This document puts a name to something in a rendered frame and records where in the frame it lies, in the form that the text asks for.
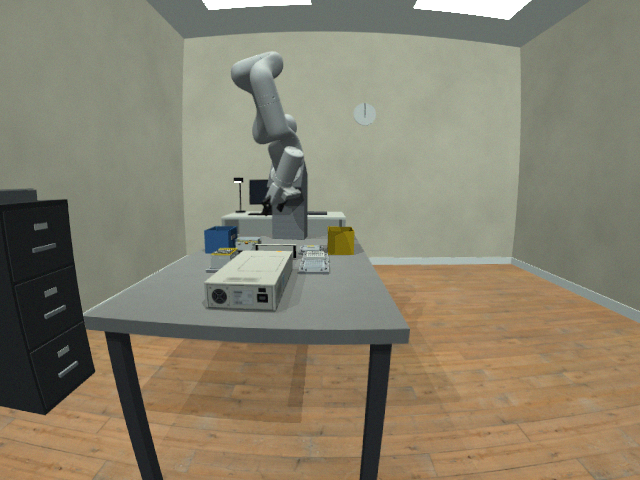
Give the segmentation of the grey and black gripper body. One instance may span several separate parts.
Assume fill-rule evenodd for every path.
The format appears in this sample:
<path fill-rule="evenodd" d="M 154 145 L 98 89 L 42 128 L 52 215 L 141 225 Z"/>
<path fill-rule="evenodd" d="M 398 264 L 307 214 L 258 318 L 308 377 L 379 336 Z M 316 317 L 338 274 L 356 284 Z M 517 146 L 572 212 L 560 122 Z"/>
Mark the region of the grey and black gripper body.
<path fill-rule="evenodd" d="M 270 205 L 277 205 L 277 204 L 284 203 L 286 201 L 283 198 L 281 198 L 282 192 L 284 191 L 281 189 L 281 186 L 273 182 L 265 198 L 267 198 L 268 196 L 271 196 Z"/>

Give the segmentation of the yellow open box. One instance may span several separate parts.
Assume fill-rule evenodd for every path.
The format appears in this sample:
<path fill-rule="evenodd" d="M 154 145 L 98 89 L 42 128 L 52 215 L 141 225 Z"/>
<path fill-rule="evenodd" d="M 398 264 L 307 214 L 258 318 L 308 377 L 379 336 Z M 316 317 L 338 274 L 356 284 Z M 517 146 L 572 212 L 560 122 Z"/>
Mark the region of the yellow open box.
<path fill-rule="evenodd" d="M 354 255 L 352 227 L 328 227 L 328 255 Z"/>

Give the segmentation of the dark blue open box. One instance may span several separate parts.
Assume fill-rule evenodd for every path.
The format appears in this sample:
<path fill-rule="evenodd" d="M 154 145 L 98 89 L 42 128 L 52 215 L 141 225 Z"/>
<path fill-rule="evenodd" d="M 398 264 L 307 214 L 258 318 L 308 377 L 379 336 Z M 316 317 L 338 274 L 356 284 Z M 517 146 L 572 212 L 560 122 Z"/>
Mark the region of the dark blue open box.
<path fill-rule="evenodd" d="M 212 254 L 220 248 L 236 248 L 237 226 L 214 226 L 207 230 L 228 231 L 204 231 L 205 253 Z"/>

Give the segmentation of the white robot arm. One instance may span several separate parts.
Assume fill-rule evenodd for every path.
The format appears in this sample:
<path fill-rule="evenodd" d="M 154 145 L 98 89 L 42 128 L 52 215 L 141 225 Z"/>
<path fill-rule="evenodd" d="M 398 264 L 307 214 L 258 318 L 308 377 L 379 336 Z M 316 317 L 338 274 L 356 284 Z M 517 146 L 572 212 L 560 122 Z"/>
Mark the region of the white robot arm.
<path fill-rule="evenodd" d="M 298 198 L 302 193 L 292 185 L 301 176 L 304 153 L 295 134 L 296 121 L 291 115 L 284 114 L 274 82 L 282 70 L 281 55 L 271 51 L 235 63 L 231 68 L 231 78 L 236 86 L 254 98 L 257 116 L 252 128 L 253 138 L 258 144 L 270 143 L 271 179 L 279 186 L 287 187 L 281 187 L 285 191 L 281 198 L 286 201 Z"/>

